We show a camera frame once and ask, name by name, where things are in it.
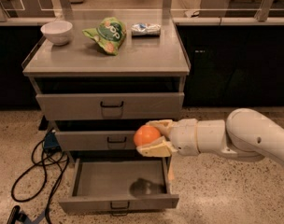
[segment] chip bag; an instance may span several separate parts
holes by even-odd
[[[126,27],[118,19],[105,18],[97,28],[82,30],[83,34],[93,39],[109,55],[117,55],[118,48],[126,37]]]

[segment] drawer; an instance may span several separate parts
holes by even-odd
[[[56,132],[63,151],[135,149],[135,131]]]
[[[177,119],[184,94],[38,94],[47,120]]]
[[[70,194],[59,204],[72,214],[126,214],[176,208],[178,195],[170,193],[166,159],[77,159]]]

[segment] bowl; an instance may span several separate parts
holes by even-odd
[[[41,33],[54,45],[62,46],[73,38],[73,24],[69,21],[52,21],[44,24]]]

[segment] orange ball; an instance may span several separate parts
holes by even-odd
[[[134,143],[136,146],[150,144],[161,137],[160,131],[150,125],[142,125],[134,134]]]

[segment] speckled floor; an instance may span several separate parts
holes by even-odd
[[[284,127],[284,108],[256,108]],[[186,108],[183,118],[225,119],[232,108]],[[7,223],[16,204],[38,223],[46,205],[50,186],[58,171],[50,169],[46,189],[29,203],[15,203],[10,197],[16,178],[31,165],[31,152],[45,132],[37,129],[40,111],[0,111],[0,223]],[[110,214],[69,216],[58,200],[68,193],[73,167],[64,179],[50,206],[53,223],[284,223],[284,168],[264,159],[259,162],[229,161],[210,154],[198,157],[174,155],[175,180],[172,192],[179,194],[176,209],[130,213],[126,217]],[[26,198],[40,186],[42,171],[30,173],[18,186],[19,197]]]

